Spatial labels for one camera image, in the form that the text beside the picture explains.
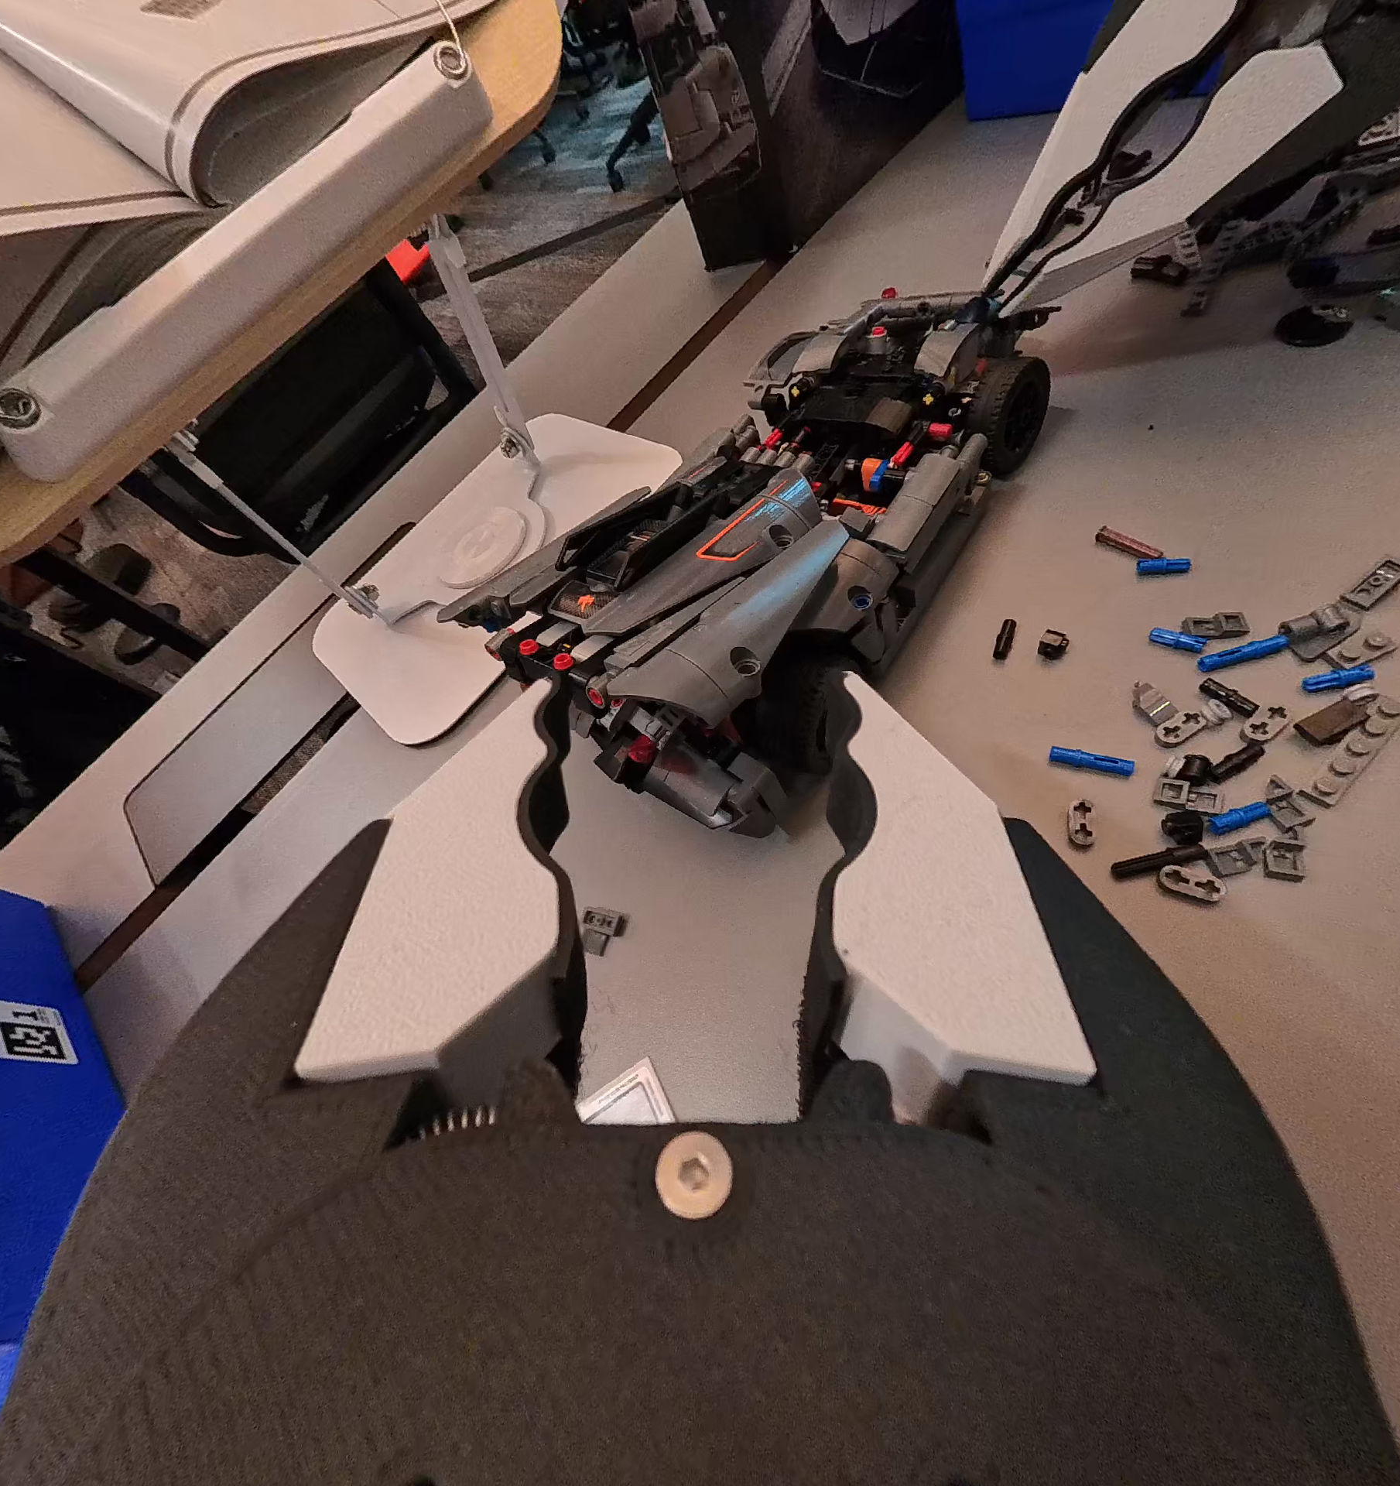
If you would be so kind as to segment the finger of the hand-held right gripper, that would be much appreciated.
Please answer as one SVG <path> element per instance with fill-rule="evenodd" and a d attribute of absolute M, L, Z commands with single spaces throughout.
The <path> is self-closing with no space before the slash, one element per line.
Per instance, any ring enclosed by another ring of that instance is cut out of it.
<path fill-rule="evenodd" d="M 1116 152 L 1143 102 L 1193 63 L 1209 63 L 1229 34 L 1237 0 L 1116 2 L 1053 118 L 985 271 L 985 291 L 1011 276 L 1059 234 L 1062 214 Z"/>
<path fill-rule="evenodd" d="M 1046 249 L 1004 291 L 1004 301 L 1013 308 L 1062 301 L 1071 290 L 1161 245 L 1297 123 L 1339 96 L 1339 87 L 1323 48 L 1280 48 L 1249 55 L 1215 90 L 1180 149 L 1154 177 L 1115 197 L 1067 245 Z"/>

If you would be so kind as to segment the lego sticker sheet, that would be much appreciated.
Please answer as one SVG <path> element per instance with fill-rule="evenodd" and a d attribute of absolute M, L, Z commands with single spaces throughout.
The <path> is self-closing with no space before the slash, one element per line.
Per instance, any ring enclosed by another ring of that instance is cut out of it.
<path fill-rule="evenodd" d="M 576 1104 L 583 1124 L 676 1124 L 676 1110 L 652 1056 L 634 1060 Z"/>

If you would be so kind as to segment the blue storage bin with tag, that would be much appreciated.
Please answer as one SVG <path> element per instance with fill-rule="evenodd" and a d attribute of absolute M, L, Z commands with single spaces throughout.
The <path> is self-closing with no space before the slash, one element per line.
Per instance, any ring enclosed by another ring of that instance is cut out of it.
<path fill-rule="evenodd" d="M 41 900 L 0 890 L 0 1407 L 124 1094 Z"/>

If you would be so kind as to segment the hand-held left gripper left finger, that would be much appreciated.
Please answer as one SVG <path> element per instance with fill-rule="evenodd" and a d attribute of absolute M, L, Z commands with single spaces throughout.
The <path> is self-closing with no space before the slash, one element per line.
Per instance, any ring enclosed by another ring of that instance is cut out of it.
<path fill-rule="evenodd" d="M 552 860 L 566 753 L 570 707 L 536 680 L 391 808 L 299 1043 L 303 1085 L 501 1087 L 504 1068 L 559 1047 L 559 986 L 583 986 L 571 884 Z"/>

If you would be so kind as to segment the white and wooden book stand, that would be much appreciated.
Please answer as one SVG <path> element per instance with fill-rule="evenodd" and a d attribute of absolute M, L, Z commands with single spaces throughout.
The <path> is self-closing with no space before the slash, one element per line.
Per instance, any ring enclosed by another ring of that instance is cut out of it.
<path fill-rule="evenodd" d="M 555 8 L 487 2 L 457 29 L 459 52 L 490 98 L 487 128 L 429 177 L 418 177 L 320 276 L 217 344 L 188 376 L 144 387 L 141 361 L 95 367 L 43 420 L 0 425 L 0 476 L 23 477 L 0 486 L 0 493 L 17 496 L 48 486 L 81 496 L 114 486 L 127 466 L 165 446 L 196 413 L 309 326 L 309 317 L 378 267 L 387 249 L 437 210 L 437 194 L 467 174 L 480 174 L 504 152 L 504 144 L 529 134 L 555 90 Z M 526 420 L 483 306 L 468 290 L 463 249 L 442 225 L 433 228 L 433 264 L 451 271 L 451 306 L 492 378 L 501 449 L 451 486 L 368 567 L 358 587 L 335 585 L 317 567 L 335 602 L 314 634 L 314 651 L 346 694 L 377 717 L 378 731 L 399 743 L 429 743 L 450 736 L 501 677 L 501 664 L 487 655 L 480 628 L 437 623 L 442 606 L 536 556 L 618 496 L 655 487 L 677 469 L 677 454 L 648 440 L 559 413 Z"/>

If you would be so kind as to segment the black office chair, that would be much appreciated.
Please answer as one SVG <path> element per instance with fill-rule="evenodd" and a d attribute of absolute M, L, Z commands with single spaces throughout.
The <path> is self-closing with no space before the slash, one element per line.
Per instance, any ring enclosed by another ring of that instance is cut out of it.
<path fill-rule="evenodd" d="M 450 342 L 378 264 L 193 423 L 196 466 L 157 449 L 119 487 L 231 559 L 285 548 L 227 493 L 317 552 L 473 398 Z"/>

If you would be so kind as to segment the lego instruction booklet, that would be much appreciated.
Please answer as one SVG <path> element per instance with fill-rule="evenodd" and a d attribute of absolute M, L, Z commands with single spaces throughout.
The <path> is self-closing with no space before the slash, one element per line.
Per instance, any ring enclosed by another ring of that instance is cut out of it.
<path fill-rule="evenodd" d="M 0 2 L 0 425 L 188 376 L 490 123 L 487 2 Z"/>

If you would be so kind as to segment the scattered blue pins grey pieces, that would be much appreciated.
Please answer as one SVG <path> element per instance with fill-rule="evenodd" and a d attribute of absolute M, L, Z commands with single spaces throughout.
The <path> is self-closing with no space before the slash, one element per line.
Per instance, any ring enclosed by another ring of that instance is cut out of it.
<path fill-rule="evenodd" d="M 1154 647 L 1193 657 L 1198 700 L 1178 704 L 1143 677 L 1131 684 L 1131 710 L 1168 753 L 1151 779 L 1165 844 L 1115 860 L 1111 882 L 1151 882 L 1203 907 L 1223 903 L 1228 884 L 1254 871 L 1306 882 L 1306 833 L 1323 808 L 1300 789 L 1382 694 L 1377 664 L 1397 655 L 1374 612 L 1361 612 L 1361 628 L 1320 660 L 1297 660 L 1278 630 L 1258 637 L 1245 612 L 1147 630 Z"/>

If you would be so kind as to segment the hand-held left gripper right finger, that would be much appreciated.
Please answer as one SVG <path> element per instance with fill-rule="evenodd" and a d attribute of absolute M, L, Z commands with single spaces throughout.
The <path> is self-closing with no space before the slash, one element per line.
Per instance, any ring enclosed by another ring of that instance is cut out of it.
<path fill-rule="evenodd" d="M 930 1119 L 971 1073 L 1092 1087 L 1098 1065 L 1002 808 L 866 677 L 828 677 L 826 821 L 800 986 L 800 1108 L 838 1060 Z"/>

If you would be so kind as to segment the small grey lego assembly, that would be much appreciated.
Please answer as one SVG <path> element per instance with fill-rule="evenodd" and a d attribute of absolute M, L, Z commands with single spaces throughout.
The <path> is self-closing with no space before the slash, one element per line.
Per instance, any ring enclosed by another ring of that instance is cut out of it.
<path fill-rule="evenodd" d="M 1361 609 L 1348 602 L 1317 606 L 1297 618 L 1278 624 L 1278 634 L 1287 643 L 1287 651 L 1297 660 L 1320 660 L 1339 643 L 1348 643 L 1361 628 Z"/>

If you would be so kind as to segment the lego set box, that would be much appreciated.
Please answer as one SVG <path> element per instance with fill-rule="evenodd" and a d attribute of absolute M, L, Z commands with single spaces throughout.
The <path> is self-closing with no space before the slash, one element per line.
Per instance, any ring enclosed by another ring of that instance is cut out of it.
<path fill-rule="evenodd" d="M 706 270 L 791 257 L 965 83 L 947 0 L 628 2 Z"/>

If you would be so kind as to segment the grey lego car model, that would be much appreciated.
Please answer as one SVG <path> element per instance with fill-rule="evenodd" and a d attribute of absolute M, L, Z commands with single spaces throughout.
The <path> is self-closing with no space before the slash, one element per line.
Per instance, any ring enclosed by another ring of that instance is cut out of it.
<path fill-rule="evenodd" d="M 439 609 L 552 680 L 615 786 L 766 838 L 828 776 L 830 677 L 882 677 L 1043 428 L 1053 306 L 886 291 L 761 356 L 655 487 Z"/>

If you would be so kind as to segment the pile of grey lego plates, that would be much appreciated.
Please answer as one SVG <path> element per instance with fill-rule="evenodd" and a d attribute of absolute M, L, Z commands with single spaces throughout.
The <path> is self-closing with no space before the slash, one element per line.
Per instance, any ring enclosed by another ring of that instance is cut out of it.
<path fill-rule="evenodd" d="M 1361 319 L 1400 331 L 1400 105 L 1350 145 L 1137 257 L 1131 278 L 1183 290 L 1180 311 L 1199 319 L 1241 270 L 1282 270 L 1297 291 L 1274 326 L 1282 344 L 1335 344 Z"/>

